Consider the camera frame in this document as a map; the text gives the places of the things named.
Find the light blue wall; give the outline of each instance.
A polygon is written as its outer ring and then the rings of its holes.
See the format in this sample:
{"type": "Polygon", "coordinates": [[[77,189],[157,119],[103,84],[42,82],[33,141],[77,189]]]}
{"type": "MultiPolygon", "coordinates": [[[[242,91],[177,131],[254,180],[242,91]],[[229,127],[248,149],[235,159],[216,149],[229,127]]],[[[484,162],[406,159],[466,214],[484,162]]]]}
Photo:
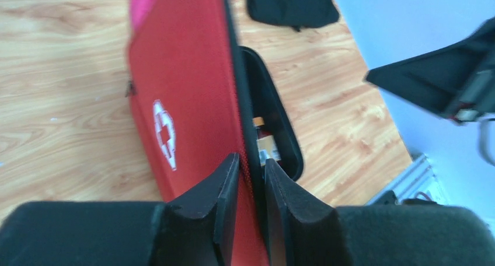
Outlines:
{"type": "MultiPolygon", "coordinates": [[[[495,0],[335,1],[369,68],[453,44],[495,16],[495,0]]],[[[407,147],[430,158],[451,202],[495,218],[495,167],[478,155],[478,125],[459,127],[382,95],[407,147]]]]}

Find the red cloth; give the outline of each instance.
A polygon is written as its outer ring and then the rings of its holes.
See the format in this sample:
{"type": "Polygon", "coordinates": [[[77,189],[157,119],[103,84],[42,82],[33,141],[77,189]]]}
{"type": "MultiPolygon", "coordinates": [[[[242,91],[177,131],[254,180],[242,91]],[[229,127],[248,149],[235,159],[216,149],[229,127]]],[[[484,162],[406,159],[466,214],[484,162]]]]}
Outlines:
{"type": "Polygon", "coordinates": [[[246,181],[225,14],[223,0],[156,0],[129,47],[131,109],[166,201],[206,178],[227,154],[240,153],[232,265],[268,265],[246,181]]]}

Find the wooden floor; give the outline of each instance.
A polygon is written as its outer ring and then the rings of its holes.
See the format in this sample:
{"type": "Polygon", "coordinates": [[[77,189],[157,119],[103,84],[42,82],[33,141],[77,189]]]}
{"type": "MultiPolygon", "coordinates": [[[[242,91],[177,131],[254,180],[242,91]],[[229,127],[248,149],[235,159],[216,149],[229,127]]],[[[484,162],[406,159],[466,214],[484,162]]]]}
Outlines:
{"type": "MultiPolygon", "coordinates": [[[[0,219],[30,200],[158,200],[124,92],[128,0],[0,0],[0,219]]],[[[300,184],[362,204],[410,158],[345,23],[295,33],[232,0],[305,157],[300,184]]]]}

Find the white logo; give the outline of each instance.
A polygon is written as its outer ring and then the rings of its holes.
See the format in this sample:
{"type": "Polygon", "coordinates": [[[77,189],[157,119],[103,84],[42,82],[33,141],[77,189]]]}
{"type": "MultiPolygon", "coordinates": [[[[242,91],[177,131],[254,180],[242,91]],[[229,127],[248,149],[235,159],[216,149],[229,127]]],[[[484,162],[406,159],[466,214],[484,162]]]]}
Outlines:
{"type": "Polygon", "coordinates": [[[177,170],[175,163],[175,129],[169,113],[163,109],[162,102],[156,100],[153,104],[153,115],[155,117],[155,132],[158,145],[162,149],[163,155],[167,158],[172,170],[177,170]],[[162,141],[162,130],[168,132],[169,139],[166,143],[162,141]]]}

